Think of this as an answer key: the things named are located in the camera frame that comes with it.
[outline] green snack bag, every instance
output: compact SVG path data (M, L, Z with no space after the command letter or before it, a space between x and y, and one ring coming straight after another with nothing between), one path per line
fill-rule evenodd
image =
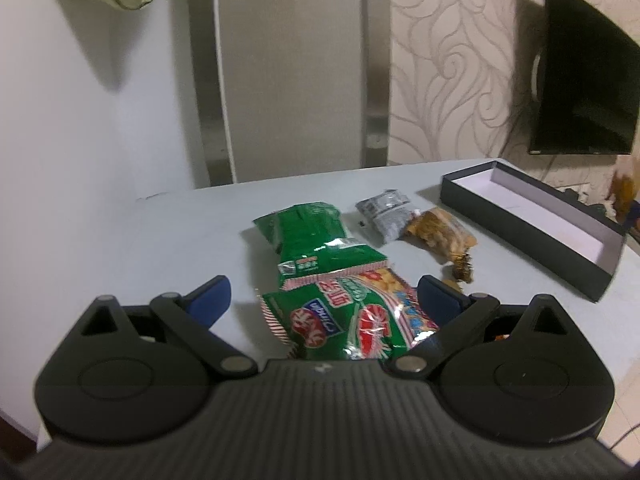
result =
M254 220L280 255L280 288L386 266L386 256L348 238L340 212L324 202L299 204Z
M417 307L413 289L385 292L379 277L369 271L265 294L262 312L271 331L292 346L296 357L397 357L438 327Z

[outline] black box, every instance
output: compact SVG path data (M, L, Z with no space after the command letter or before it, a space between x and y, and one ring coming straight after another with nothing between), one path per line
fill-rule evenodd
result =
M625 229L497 161L442 177L440 200L598 301L616 272Z

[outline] ribbed black surface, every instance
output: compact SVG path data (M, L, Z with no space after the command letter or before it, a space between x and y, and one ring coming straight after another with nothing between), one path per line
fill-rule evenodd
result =
M595 440L521 449L485 440L430 387L376 361L271 362L219 387L200 415L147 444L55 440L21 466L28 479L610 479L625 466Z

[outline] white table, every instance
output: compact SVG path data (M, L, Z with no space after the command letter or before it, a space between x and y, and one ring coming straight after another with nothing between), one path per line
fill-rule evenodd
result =
M400 189L421 209L438 203L443 174L486 162L455 160L410 166L322 173L171 193L136 203L122 234L121 274L113 289L121 304L143 304L162 292L186 294L217 274L232 284L232 305L212 331L260 364L286 349L271 335L257 291L278 287L278 257L252 223L295 203L323 201L343 212L359 236L358 200ZM565 282L484 229L458 216L478 238L470 253L474 282L467 294L488 292L503 303L527 304L552 294L572 316L619 383L640 358L640 256L625 246L618 272L604 297L591 303ZM415 285L424 274L441 277L436 257L406 241L380 249L396 272ZM41 431L39 446L47 441Z

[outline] tv screen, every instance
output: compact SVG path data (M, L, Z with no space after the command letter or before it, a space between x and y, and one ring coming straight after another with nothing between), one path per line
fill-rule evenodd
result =
M640 46L584 0L545 0L546 51L529 153L630 153Z

